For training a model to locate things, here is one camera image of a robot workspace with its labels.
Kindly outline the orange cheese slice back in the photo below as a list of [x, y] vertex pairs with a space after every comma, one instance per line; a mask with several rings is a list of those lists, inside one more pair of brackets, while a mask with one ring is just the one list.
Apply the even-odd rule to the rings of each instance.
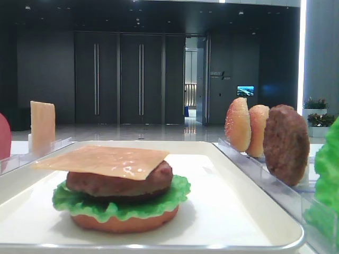
[[56, 114], [55, 105], [30, 101], [31, 108], [31, 145], [32, 150], [47, 146], [55, 141]]

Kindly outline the potted plant white planter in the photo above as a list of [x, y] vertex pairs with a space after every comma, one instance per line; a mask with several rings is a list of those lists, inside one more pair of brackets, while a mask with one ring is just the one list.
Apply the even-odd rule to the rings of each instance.
[[325, 99], [313, 100], [311, 97], [304, 101], [302, 116], [308, 125], [310, 137], [322, 138], [334, 123], [335, 116], [327, 113], [328, 104]]

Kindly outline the upright green lettuce leaf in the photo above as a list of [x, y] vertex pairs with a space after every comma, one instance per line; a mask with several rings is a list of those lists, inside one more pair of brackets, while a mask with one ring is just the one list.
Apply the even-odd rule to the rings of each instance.
[[305, 211], [305, 220], [338, 246], [338, 120], [326, 134], [325, 144], [316, 152], [316, 203]]

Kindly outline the red tomato slice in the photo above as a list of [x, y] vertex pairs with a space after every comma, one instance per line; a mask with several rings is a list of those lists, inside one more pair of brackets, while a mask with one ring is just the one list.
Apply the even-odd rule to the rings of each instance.
[[12, 135], [9, 123], [3, 114], [0, 114], [0, 160], [6, 159], [11, 153]]

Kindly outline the clear acrylic rail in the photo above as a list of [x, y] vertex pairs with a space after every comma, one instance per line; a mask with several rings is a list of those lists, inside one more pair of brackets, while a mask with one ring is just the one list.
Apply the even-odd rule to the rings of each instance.
[[72, 138], [59, 139], [45, 147], [33, 151], [29, 134], [28, 141], [12, 141], [10, 157], [1, 160], [1, 175], [9, 173], [25, 164], [31, 163], [43, 156], [55, 152], [74, 143]]
[[289, 187], [268, 172], [263, 157], [255, 159], [241, 154], [221, 138], [218, 148], [304, 226], [306, 242], [316, 253], [338, 253], [338, 215], [315, 199], [315, 181], [308, 173], [299, 185]]

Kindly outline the right clear acrylic rail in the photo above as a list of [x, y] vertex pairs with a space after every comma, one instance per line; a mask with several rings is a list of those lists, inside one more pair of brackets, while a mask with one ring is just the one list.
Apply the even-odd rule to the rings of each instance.
[[221, 138], [218, 148], [304, 226], [306, 242], [316, 253], [338, 253], [338, 215], [315, 199], [315, 181], [308, 173], [299, 185], [289, 187], [268, 172], [263, 157], [255, 159], [241, 154]]

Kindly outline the plain bun half upright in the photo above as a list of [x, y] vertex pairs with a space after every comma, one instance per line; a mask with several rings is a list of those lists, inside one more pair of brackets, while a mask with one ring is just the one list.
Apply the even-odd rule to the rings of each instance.
[[263, 154], [263, 139], [266, 119], [269, 117], [269, 107], [265, 105], [255, 105], [249, 109], [251, 125], [251, 141], [246, 153], [254, 158]]

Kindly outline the bottom bun on tray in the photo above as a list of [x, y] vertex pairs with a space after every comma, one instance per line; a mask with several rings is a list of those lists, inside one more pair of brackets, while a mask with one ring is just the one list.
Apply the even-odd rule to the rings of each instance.
[[111, 217], [107, 222], [100, 223], [94, 217], [87, 215], [71, 216], [72, 220], [81, 228], [110, 233], [142, 233], [157, 229], [171, 221], [177, 214], [179, 206], [172, 211], [164, 212], [162, 215], [141, 219], [132, 217], [126, 221], [120, 221]]

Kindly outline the dark double doors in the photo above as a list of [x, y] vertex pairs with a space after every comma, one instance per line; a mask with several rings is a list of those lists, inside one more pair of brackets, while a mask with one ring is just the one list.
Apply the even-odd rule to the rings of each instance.
[[76, 122], [181, 124], [181, 34], [75, 33]]

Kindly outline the upright meat patty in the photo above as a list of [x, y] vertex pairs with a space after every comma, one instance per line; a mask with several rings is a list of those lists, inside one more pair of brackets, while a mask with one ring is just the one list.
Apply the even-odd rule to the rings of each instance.
[[310, 142], [305, 119], [288, 105], [269, 110], [264, 129], [263, 151], [269, 172], [288, 186], [304, 176]]

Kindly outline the left clear acrylic rail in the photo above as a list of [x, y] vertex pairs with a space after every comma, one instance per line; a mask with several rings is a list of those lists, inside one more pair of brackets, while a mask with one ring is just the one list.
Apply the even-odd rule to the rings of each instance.
[[59, 139], [45, 147], [33, 151], [29, 134], [28, 141], [12, 141], [10, 157], [1, 160], [1, 175], [9, 173], [25, 164], [31, 163], [43, 156], [55, 152], [74, 143], [72, 138]]

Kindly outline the lettuce leaf on tray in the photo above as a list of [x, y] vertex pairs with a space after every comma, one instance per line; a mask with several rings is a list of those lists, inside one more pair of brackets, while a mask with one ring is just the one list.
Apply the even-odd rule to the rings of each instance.
[[183, 176], [174, 175], [170, 189], [163, 195], [141, 203], [106, 202], [85, 193], [73, 192], [60, 183], [53, 190], [52, 203], [58, 211], [68, 211], [71, 215], [87, 215], [98, 222], [107, 222], [111, 217], [126, 221], [132, 217], [148, 219], [173, 211], [187, 200], [191, 184]]

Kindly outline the meat patty on tray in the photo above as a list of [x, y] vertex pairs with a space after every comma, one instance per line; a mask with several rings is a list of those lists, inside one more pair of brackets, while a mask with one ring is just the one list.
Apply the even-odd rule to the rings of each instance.
[[69, 172], [66, 187], [94, 197], [134, 197], [164, 193], [169, 190], [172, 179], [172, 167], [162, 161], [145, 180]]

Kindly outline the sesame bun half upright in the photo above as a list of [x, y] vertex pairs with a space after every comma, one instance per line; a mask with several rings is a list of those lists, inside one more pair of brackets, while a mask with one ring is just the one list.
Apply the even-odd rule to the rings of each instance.
[[251, 126], [246, 98], [236, 98], [230, 104], [226, 114], [225, 134], [237, 151], [245, 152], [249, 147]]

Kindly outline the wall display screen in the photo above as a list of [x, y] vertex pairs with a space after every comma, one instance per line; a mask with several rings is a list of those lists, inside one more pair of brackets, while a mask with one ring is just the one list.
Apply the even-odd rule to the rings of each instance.
[[237, 86], [237, 96], [254, 96], [254, 86]]

